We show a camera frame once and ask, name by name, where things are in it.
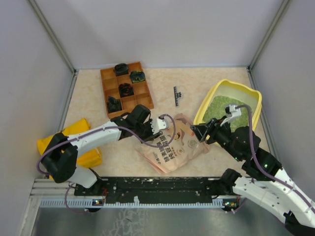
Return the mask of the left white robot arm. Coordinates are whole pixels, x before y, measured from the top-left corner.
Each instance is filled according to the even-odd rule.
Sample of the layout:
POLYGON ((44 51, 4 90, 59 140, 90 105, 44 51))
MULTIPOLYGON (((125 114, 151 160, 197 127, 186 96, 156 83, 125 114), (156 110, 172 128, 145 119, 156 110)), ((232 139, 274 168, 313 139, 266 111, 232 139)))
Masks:
POLYGON ((112 118, 97 128, 74 135, 55 134, 41 155, 37 168, 43 166, 43 174, 50 175, 56 183, 73 182, 97 195, 102 191, 102 182, 93 170, 77 164, 79 156, 131 136, 147 144, 167 128, 163 116, 153 119, 147 107, 136 105, 130 113, 112 118))

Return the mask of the pink cat litter bag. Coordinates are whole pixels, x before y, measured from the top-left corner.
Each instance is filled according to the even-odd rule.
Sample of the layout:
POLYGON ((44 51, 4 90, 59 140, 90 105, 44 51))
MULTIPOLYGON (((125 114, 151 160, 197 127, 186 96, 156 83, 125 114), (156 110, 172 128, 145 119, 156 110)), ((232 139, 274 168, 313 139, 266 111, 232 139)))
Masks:
POLYGON ((173 132, 176 132, 170 145, 155 148, 142 144, 136 149, 137 153, 160 174, 172 172, 190 160, 210 151, 210 146, 199 142, 191 130, 192 121, 187 116, 177 114, 174 120, 176 127, 170 125, 168 129, 163 130, 162 134, 151 142, 155 146, 165 145, 171 140, 173 132))

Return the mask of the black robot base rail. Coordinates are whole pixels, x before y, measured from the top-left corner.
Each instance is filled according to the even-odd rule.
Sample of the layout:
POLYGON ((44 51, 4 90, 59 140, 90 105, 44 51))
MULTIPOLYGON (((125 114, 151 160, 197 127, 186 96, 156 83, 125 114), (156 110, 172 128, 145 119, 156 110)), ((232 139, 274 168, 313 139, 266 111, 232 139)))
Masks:
POLYGON ((211 203, 219 196, 235 196, 232 187, 209 177, 103 177, 90 189, 77 184, 75 196, 104 197, 108 204, 211 203))

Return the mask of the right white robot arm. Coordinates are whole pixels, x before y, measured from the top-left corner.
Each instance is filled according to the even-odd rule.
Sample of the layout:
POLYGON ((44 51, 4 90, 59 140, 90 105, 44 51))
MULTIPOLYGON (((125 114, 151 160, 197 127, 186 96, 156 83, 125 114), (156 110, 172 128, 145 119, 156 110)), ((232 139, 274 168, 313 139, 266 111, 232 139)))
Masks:
POLYGON ((260 138, 248 126, 231 131, 229 123, 215 118, 208 123, 192 125, 200 142, 218 143, 242 169, 263 188, 254 185, 238 172, 228 169, 221 177, 224 194, 238 194, 251 200, 277 217, 295 236, 315 234, 315 203, 290 178, 282 164, 259 147, 260 138))

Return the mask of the black bag sealing clip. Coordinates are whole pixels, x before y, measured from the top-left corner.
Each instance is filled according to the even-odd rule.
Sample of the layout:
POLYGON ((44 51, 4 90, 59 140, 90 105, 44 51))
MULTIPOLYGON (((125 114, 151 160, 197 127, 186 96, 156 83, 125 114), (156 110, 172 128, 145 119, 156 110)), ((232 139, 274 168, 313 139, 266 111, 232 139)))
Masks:
POLYGON ((179 107, 179 99, 182 98, 182 93, 177 90, 177 87, 173 87, 174 91, 174 99, 175 99, 175 107, 179 107))

